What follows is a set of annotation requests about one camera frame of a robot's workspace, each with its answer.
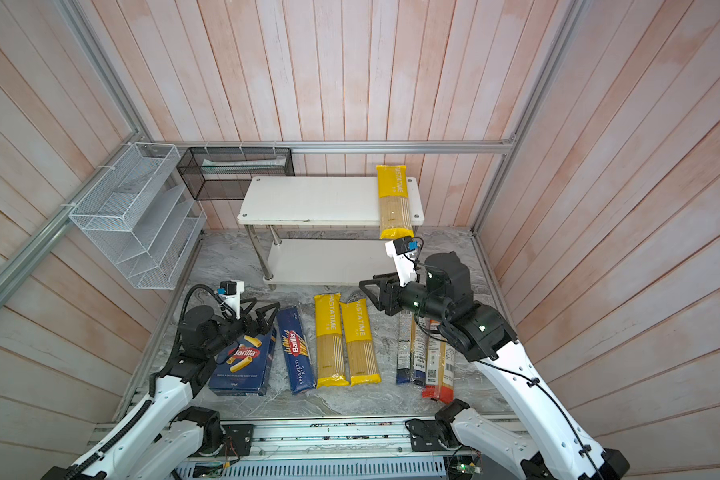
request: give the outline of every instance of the pastatime pasta package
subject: pastatime pasta package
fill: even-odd
[[[342,319],[349,355],[349,380],[352,386],[380,383],[382,376],[379,375],[376,365],[376,352],[373,349],[371,323],[368,321],[365,299],[342,303]]]
[[[344,339],[338,306],[341,297],[341,293],[315,295],[317,388],[349,385],[344,373]]]

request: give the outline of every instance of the white wire rack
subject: white wire rack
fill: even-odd
[[[173,145],[134,144],[70,215],[136,288],[173,289],[206,221],[183,184],[163,188],[178,161]]]

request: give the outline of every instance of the barilla spaghetti box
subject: barilla spaghetti box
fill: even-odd
[[[272,328],[256,337],[246,335],[237,346],[224,349],[216,358],[221,365],[211,375],[208,388],[217,395],[265,395],[275,343]]]
[[[277,313],[277,328],[280,331],[282,352],[286,357],[291,393],[297,394],[315,388],[315,373],[309,362],[307,341],[302,331],[302,319],[298,308],[281,308]]]

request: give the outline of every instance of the blue pasta package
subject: blue pasta package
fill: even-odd
[[[282,341],[282,353],[288,366],[291,393],[297,394],[315,388],[315,373],[309,362],[309,350],[304,339],[302,319],[298,308],[281,308],[277,313],[277,326]]]
[[[244,336],[224,349],[216,358],[208,388],[217,395],[263,396],[269,380],[269,367],[275,353],[275,329],[268,333]]]

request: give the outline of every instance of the lower shelf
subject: lower shelf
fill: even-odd
[[[274,275],[283,285],[357,285],[374,275],[394,272],[385,240],[282,239],[269,251]]]

